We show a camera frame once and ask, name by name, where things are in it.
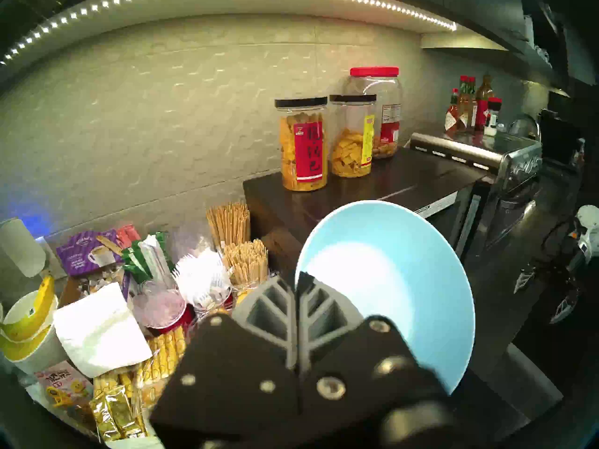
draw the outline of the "purple box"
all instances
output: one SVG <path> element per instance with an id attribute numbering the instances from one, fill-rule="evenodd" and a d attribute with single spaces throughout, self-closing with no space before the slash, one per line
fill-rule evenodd
<path id="1" fill-rule="evenodd" d="M 84 275 L 106 265 L 121 262 L 121 257 L 112 252 L 96 236 L 102 235 L 118 246 L 116 230 L 107 232 L 81 232 L 72 236 L 64 246 L 56 248 L 65 272 L 71 276 Z"/>

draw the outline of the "red label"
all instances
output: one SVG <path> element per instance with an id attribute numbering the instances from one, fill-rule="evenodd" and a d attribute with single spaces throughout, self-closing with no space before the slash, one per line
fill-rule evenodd
<path id="1" fill-rule="evenodd" d="M 322 178 L 322 122 L 293 125 L 295 137 L 295 170 L 297 181 L 316 181 Z"/>
<path id="2" fill-rule="evenodd" d="M 478 101 L 478 107 L 476 109 L 476 122 L 475 125 L 486 124 L 486 118 L 489 114 L 489 102 L 481 99 Z"/>
<path id="3" fill-rule="evenodd" d="M 394 143 L 397 141 L 397 135 L 400 131 L 399 122 L 382 123 L 380 126 L 380 143 Z"/>

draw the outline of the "nutrition facts label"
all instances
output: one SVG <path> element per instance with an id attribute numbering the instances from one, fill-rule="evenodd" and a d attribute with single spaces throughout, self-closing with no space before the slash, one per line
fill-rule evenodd
<path id="1" fill-rule="evenodd" d="M 382 123 L 399 122 L 401 104 L 383 104 Z"/>

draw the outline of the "red lid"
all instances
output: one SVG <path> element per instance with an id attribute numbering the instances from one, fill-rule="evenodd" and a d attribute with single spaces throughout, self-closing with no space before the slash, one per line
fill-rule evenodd
<path id="1" fill-rule="evenodd" d="M 400 75 L 399 67 L 373 66 L 352 67 L 349 74 L 353 77 L 397 77 Z"/>

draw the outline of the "light blue bowl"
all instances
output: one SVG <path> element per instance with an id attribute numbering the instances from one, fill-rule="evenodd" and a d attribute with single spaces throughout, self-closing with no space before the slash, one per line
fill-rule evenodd
<path id="1" fill-rule="evenodd" d="M 299 255 L 300 271 L 347 296 L 360 313 L 385 315 L 416 360 L 453 392 L 475 340 L 466 273 L 445 238 L 397 204 L 358 201 L 326 216 Z"/>

